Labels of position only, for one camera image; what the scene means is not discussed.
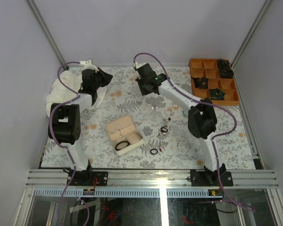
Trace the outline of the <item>beige jewelry box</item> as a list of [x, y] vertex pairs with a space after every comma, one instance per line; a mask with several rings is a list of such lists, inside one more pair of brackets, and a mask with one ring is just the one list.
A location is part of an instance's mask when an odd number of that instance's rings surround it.
[[[105, 131], [113, 143], [116, 155], [121, 156], [141, 145], [145, 140], [143, 135], [137, 130], [135, 123], [130, 115], [122, 116], [106, 124]], [[127, 140], [130, 145], [126, 148], [116, 151], [115, 146], [118, 142]]]

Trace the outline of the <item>black bangle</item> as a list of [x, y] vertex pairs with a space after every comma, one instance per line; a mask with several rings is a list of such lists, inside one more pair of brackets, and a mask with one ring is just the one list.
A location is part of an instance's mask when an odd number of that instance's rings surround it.
[[118, 143], [116, 144], [115, 150], [116, 150], [116, 151], [120, 151], [120, 150], [126, 148], [126, 147], [129, 146], [129, 145], [130, 145], [130, 143], [129, 143], [127, 140], [120, 141], [120, 142], [118, 142]]

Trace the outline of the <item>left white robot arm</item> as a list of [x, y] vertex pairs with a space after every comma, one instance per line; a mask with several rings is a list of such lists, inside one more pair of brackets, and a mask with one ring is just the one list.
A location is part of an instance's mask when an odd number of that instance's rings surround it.
[[97, 108], [104, 99], [113, 76], [102, 69], [88, 67], [80, 75], [69, 71], [58, 76], [49, 97], [48, 135], [56, 144], [66, 149], [72, 166], [80, 171], [77, 180], [84, 186], [90, 185], [94, 174], [87, 170], [89, 161], [81, 146], [81, 116], [88, 108]]

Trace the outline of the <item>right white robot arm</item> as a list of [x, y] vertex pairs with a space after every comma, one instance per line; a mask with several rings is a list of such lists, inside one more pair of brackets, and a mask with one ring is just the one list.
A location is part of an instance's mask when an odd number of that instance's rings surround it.
[[206, 182], [216, 186], [223, 179], [217, 165], [217, 158], [211, 144], [212, 137], [216, 134], [217, 118], [211, 102], [200, 99], [173, 83], [166, 74], [156, 74], [151, 66], [134, 63], [133, 68], [138, 72], [136, 79], [143, 96], [155, 93], [161, 95], [188, 113], [188, 130], [200, 141], [203, 152], [206, 173]]

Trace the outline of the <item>white crumpled cloth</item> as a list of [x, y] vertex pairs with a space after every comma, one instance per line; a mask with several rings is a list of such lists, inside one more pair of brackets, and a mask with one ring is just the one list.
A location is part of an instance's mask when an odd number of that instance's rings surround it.
[[[75, 92], [78, 92], [78, 90], [81, 87], [82, 83], [82, 75], [81, 73], [73, 73], [70, 71], [64, 71], [60, 75], [60, 79], [62, 82], [74, 90]], [[81, 94], [80, 98], [74, 102], [74, 104], [79, 104], [80, 105], [80, 112], [84, 111], [85, 109], [96, 109], [99, 107], [99, 105], [102, 103], [105, 94], [107, 92], [107, 86], [103, 88], [99, 88], [97, 90], [97, 98], [96, 101], [93, 105], [89, 105], [92, 103], [92, 97], [87, 94]], [[75, 98], [77, 94], [73, 93], [69, 89], [67, 89], [65, 86], [61, 84], [61, 82], [58, 79], [55, 79], [55, 82], [52, 85], [52, 90], [51, 93], [47, 95], [46, 97], [46, 114], [49, 117], [50, 116], [50, 109], [51, 105], [53, 103], [63, 103], [66, 101], [69, 101], [73, 98]]]

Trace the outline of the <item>black flower orange dots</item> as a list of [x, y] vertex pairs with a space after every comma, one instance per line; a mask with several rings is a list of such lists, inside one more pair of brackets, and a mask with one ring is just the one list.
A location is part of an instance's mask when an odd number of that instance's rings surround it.
[[208, 78], [206, 77], [192, 77], [192, 80], [194, 82], [194, 86], [197, 89], [208, 89]]

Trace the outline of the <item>orange wooden divided tray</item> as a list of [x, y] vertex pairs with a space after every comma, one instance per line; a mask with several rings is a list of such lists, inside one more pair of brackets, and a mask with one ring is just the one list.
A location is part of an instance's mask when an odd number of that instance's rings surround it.
[[[210, 99], [209, 90], [219, 88], [225, 93], [224, 100], [211, 100], [215, 105], [237, 106], [240, 102], [234, 76], [232, 79], [224, 79], [219, 76], [217, 66], [219, 59], [191, 58], [189, 61], [192, 94], [201, 98]], [[194, 86], [192, 77], [208, 78], [208, 89], [197, 89]]]

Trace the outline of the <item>black flower green swirls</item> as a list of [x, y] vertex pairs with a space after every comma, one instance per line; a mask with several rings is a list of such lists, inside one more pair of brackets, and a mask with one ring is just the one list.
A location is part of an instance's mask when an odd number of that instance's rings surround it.
[[224, 100], [225, 99], [225, 93], [219, 88], [210, 89], [209, 95], [210, 95], [211, 100]]

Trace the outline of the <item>black fabric flower top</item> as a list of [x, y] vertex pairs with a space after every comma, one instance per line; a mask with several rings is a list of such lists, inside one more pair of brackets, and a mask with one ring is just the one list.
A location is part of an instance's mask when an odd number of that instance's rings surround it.
[[226, 67], [230, 68], [230, 67], [231, 67], [231, 64], [230, 64], [230, 62], [229, 62], [228, 60], [219, 59], [219, 60], [217, 60], [217, 66], [218, 66], [218, 68], [222, 68], [222, 67], [224, 67], [224, 68], [226, 68]]

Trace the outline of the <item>black fabric flower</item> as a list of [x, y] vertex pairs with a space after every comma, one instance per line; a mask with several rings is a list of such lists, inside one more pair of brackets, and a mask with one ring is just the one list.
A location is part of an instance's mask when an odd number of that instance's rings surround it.
[[222, 67], [219, 69], [220, 78], [224, 79], [232, 79], [234, 76], [234, 72], [231, 68]]
[[224, 67], [224, 68], [226, 68], [226, 67], [230, 68], [230, 67], [231, 67], [231, 64], [230, 64], [230, 62], [229, 62], [228, 60], [219, 59], [219, 60], [217, 60], [217, 66], [218, 66], [218, 68], [222, 68], [222, 67]]

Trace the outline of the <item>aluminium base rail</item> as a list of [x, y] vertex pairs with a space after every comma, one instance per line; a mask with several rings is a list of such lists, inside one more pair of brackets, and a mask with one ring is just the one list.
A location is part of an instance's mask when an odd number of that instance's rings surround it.
[[67, 185], [67, 174], [60, 169], [32, 169], [25, 195], [51, 197], [167, 197], [220, 198], [223, 191], [240, 199], [254, 190], [265, 191], [269, 199], [279, 195], [272, 170], [230, 170], [221, 181], [201, 181], [202, 170], [98, 170], [97, 185]]

